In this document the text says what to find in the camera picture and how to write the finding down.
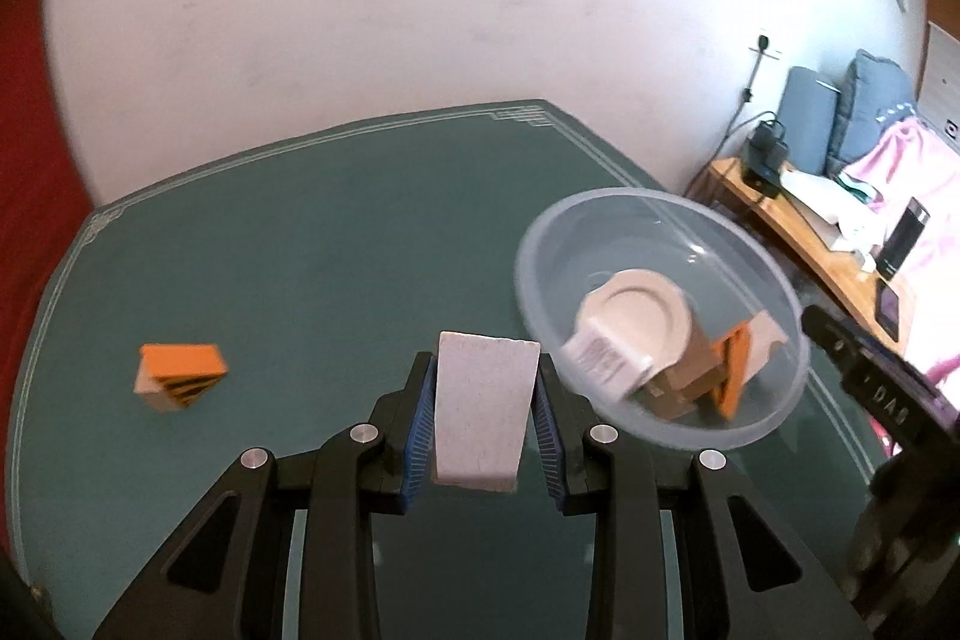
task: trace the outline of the plastic bowl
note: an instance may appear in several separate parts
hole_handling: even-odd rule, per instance
[[[563,355],[584,295],[632,268],[653,269],[683,289],[710,339],[760,310],[769,311],[789,337],[746,384],[733,420],[705,408],[667,421],[629,398],[608,403]],[[688,199],[640,188],[563,199],[520,242],[515,285],[528,330],[552,355],[565,384],[637,437],[683,450],[738,448],[773,432],[803,394],[809,343],[784,273],[730,220]]]

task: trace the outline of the red fabric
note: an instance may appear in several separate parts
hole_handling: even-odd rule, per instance
[[[0,447],[6,451],[13,386],[37,304],[91,204],[56,115],[40,0],[0,0],[0,65]],[[10,550],[6,510],[0,501],[0,541]]]

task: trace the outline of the green table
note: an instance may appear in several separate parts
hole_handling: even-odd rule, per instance
[[[91,215],[48,287],[14,402],[21,575],[49,589],[68,638],[90,637],[242,450],[309,450],[366,419],[441,330],[523,338],[523,232],[565,196],[624,184],[656,187],[575,119],[525,101],[287,140]],[[216,342],[229,374],[188,410],[155,413],[133,395],[144,342]],[[814,368],[784,426],[731,456],[836,572],[881,453],[822,354]],[[583,636],[592,520],[555,511],[532,445],[515,495],[429,486],[407,518],[376,519],[385,640]]]

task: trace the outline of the black bottle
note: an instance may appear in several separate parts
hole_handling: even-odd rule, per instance
[[[904,259],[913,250],[923,226],[930,220],[930,213],[923,208],[917,199],[910,199],[904,210],[904,216],[894,229],[894,233],[887,239],[880,255],[877,256],[877,272],[884,280],[890,280],[904,263]]]

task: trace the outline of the pink blanket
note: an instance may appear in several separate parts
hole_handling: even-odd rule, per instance
[[[960,156],[909,118],[844,172],[880,193],[871,209],[888,237],[911,197],[930,213],[899,271],[917,297],[905,358],[960,405]]]

